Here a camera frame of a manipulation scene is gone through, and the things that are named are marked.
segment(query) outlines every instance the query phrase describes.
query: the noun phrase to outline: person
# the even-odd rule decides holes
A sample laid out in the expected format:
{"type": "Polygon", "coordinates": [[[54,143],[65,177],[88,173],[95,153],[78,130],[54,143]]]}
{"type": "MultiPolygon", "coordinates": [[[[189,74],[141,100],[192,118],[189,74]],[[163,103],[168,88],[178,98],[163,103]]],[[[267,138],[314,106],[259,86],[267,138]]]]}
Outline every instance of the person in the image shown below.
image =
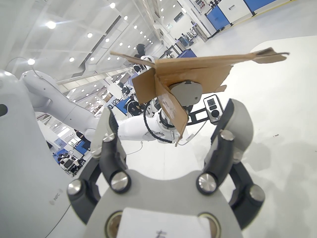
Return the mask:
{"type": "Polygon", "coordinates": [[[88,150],[90,148],[90,144],[91,142],[89,140],[86,139],[86,137],[84,136],[84,134],[82,134],[81,132],[79,132],[78,130],[75,130],[77,137],[79,137],[82,141],[84,141],[83,144],[83,148],[88,150]]]}
{"type": "Polygon", "coordinates": [[[66,169],[65,166],[64,166],[64,163],[65,163],[64,161],[61,161],[61,162],[60,162],[60,167],[61,167],[63,170],[66,169]]]}

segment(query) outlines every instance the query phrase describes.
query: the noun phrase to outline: cable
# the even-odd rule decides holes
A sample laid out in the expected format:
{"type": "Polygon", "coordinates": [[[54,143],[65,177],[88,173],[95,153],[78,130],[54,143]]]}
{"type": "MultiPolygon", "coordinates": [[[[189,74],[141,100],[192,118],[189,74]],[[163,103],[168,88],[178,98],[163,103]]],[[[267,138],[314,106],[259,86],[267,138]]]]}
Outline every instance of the cable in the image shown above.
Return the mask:
{"type": "Polygon", "coordinates": [[[8,65],[9,65],[9,63],[10,63],[10,62],[12,62],[13,60],[18,59],[18,58],[22,58],[22,59],[24,59],[24,60],[27,60],[27,59],[25,59],[24,57],[21,57],[21,56],[14,57],[14,58],[13,58],[13,59],[11,59],[10,61],[8,61],[7,66],[5,67],[5,70],[7,70],[8,65]]]}
{"type": "Polygon", "coordinates": [[[137,150],[137,151],[135,151],[133,153],[130,153],[130,154],[135,154],[135,153],[139,152],[142,148],[143,148],[143,142],[141,142],[141,148],[139,150],[137,150]]]}
{"type": "Polygon", "coordinates": [[[199,131],[204,127],[204,125],[206,124],[207,121],[204,122],[203,126],[200,127],[200,129],[197,131],[196,134],[194,134],[193,138],[191,138],[188,142],[184,143],[184,144],[179,144],[180,146],[184,146],[186,144],[188,144],[192,139],[194,139],[194,137],[199,133],[199,131]]]}
{"type": "MultiPolygon", "coordinates": [[[[150,102],[151,102],[151,101],[148,101],[148,102],[146,103],[145,109],[148,108],[148,106],[150,105],[150,102]]],[[[172,144],[172,143],[173,143],[173,142],[170,141],[170,140],[166,140],[166,139],[163,139],[163,138],[161,138],[161,137],[156,136],[156,135],[152,132],[152,130],[150,129],[150,127],[149,127],[149,125],[147,124],[147,121],[146,121],[146,112],[143,112],[143,119],[144,119],[144,123],[145,123],[145,126],[146,126],[147,130],[149,131],[149,133],[150,133],[155,139],[158,139],[158,140],[160,140],[160,141],[162,141],[162,142],[166,142],[166,143],[169,143],[169,144],[172,144]]]]}

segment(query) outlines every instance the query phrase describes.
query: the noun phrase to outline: robotic arm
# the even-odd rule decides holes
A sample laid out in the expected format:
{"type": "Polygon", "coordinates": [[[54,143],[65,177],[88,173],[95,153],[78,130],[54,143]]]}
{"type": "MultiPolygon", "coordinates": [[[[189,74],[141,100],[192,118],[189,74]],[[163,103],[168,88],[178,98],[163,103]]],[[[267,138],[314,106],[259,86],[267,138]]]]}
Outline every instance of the robotic arm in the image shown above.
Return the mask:
{"type": "MultiPolygon", "coordinates": [[[[90,111],[70,101],[63,95],[49,75],[40,71],[26,71],[20,81],[28,90],[33,109],[47,113],[64,124],[84,133],[85,137],[92,142],[99,117],[95,117],[90,111]]],[[[170,137],[170,129],[164,128],[159,122],[159,112],[152,117],[146,118],[150,129],[161,137],[170,137]]],[[[118,121],[118,136],[121,140],[130,141],[154,141],[156,140],[144,124],[142,116],[135,116],[126,120],[118,121]]]]}

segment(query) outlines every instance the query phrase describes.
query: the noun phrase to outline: cardboard piece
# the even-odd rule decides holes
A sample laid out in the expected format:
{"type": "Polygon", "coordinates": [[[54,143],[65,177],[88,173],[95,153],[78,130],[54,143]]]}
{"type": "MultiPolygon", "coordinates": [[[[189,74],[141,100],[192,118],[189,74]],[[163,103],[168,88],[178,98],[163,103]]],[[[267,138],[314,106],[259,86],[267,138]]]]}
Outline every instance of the cardboard piece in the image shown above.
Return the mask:
{"type": "Polygon", "coordinates": [[[201,84],[204,94],[223,92],[227,86],[222,83],[234,64],[249,60],[261,64],[283,61],[286,59],[283,54],[289,53],[276,53],[272,48],[268,48],[243,55],[158,59],[154,64],[125,54],[116,52],[110,54],[151,67],[145,73],[133,78],[138,101],[146,103],[157,97],[181,138],[188,122],[188,115],[171,93],[169,86],[190,80],[201,84]]]}

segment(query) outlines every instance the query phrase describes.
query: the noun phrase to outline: black cable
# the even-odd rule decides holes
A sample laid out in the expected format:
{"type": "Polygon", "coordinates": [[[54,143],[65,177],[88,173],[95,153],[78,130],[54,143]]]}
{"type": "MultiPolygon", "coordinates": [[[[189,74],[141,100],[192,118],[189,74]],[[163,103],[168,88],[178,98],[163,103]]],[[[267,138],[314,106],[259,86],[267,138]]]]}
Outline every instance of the black cable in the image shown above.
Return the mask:
{"type": "Polygon", "coordinates": [[[170,125],[170,124],[166,123],[166,122],[163,120],[162,111],[160,111],[160,113],[159,113],[159,119],[160,119],[162,125],[164,125],[165,127],[167,127],[167,128],[175,128],[175,126],[170,125]]]}
{"type": "Polygon", "coordinates": [[[137,151],[135,151],[133,153],[130,153],[130,154],[135,154],[135,153],[139,152],[142,148],[143,148],[143,142],[141,142],[141,148],[139,150],[137,150],[137,151]]]}
{"type": "MultiPolygon", "coordinates": [[[[148,101],[148,102],[147,102],[147,104],[145,105],[145,109],[148,108],[148,106],[150,105],[150,102],[151,102],[151,101],[148,101]]],[[[170,140],[166,140],[166,139],[163,139],[163,138],[161,138],[161,137],[156,136],[156,135],[152,132],[152,130],[150,129],[150,127],[149,127],[149,125],[147,124],[147,121],[146,121],[146,112],[143,112],[143,119],[144,119],[144,123],[145,123],[146,129],[149,131],[149,133],[150,133],[155,139],[158,139],[158,140],[160,140],[160,141],[162,141],[162,142],[166,142],[166,143],[169,143],[169,144],[172,144],[172,143],[173,143],[173,142],[170,141],[170,140]]]]}

